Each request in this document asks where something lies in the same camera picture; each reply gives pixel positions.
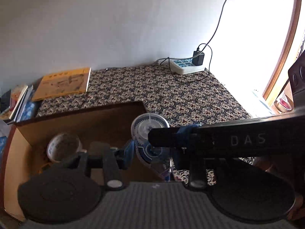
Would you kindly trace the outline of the white tape roll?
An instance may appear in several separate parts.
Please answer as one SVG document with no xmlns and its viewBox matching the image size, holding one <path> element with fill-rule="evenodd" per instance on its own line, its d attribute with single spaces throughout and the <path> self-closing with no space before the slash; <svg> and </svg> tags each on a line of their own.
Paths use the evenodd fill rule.
<svg viewBox="0 0 305 229">
<path fill-rule="evenodd" d="M 60 133 L 54 136 L 47 145 L 47 157 L 53 163 L 58 163 L 63 159 L 82 150 L 82 143 L 76 134 Z"/>
</svg>

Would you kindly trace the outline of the floral patterned table cloth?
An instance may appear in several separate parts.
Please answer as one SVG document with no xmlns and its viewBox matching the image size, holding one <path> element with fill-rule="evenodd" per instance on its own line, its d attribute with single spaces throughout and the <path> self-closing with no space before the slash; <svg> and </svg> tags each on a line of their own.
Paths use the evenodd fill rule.
<svg viewBox="0 0 305 229">
<path fill-rule="evenodd" d="M 132 101 L 143 102 L 148 112 L 161 115 L 173 127 L 250 118 L 208 70 L 180 76 L 158 65 L 93 71 L 86 93 L 48 98 L 37 116 Z"/>
</svg>

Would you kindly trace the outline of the white power strip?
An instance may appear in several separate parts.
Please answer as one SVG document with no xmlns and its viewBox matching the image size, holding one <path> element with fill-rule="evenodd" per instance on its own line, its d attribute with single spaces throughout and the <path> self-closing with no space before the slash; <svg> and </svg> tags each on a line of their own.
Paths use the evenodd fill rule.
<svg viewBox="0 0 305 229">
<path fill-rule="evenodd" d="M 158 65 L 167 64 L 170 71 L 178 75 L 191 74 L 206 70 L 203 65 L 193 65 L 192 58 L 160 58 L 153 63 Z"/>
</svg>

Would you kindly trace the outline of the brown cardboard box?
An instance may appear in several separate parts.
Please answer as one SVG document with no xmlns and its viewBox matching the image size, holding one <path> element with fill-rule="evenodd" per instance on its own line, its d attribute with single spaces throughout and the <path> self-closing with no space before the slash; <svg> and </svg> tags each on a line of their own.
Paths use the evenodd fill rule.
<svg viewBox="0 0 305 229">
<path fill-rule="evenodd" d="M 4 148 L 1 209 L 24 221 L 64 224 L 133 182 L 160 181 L 132 146 L 143 102 L 53 114 L 15 124 Z"/>
</svg>

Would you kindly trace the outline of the black power adapter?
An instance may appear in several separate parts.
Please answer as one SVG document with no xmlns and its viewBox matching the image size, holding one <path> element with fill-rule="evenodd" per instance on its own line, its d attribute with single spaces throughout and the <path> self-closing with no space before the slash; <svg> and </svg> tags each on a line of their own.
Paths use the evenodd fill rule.
<svg viewBox="0 0 305 229">
<path fill-rule="evenodd" d="M 201 53 L 200 51 L 194 51 L 193 52 L 193 58 L 192 58 L 192 64 L 194 66 L 201 66 L 203 64 L 203 60 L 205 57 L 205 53 Z"/>
</svg>

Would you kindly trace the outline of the yellow book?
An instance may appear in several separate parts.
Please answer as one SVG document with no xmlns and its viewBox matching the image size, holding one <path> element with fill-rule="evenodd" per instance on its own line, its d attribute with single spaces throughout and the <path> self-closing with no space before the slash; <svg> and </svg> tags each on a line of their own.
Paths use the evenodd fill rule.
<svg viewBox="0 0 305 229">
<path fill-rule="evenodd" d="M 88 90 L 90 75 L 90 67 L 48 74 L 41 79 L 32 101 L 85 93 Z"/>
</svg>

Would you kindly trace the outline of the stack of books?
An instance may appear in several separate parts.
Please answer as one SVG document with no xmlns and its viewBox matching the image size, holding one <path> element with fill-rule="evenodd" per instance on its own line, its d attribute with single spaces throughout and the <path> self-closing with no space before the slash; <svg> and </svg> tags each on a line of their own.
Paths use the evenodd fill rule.
<svg viewBox="0 0 305 229">
<path fill-rule="evenodd" d="M 1 96 L 1 120 L 10 125 L 21 120 L 27 102 L 33 94 L 33 85 L 17 85 Z"/>
</svg>

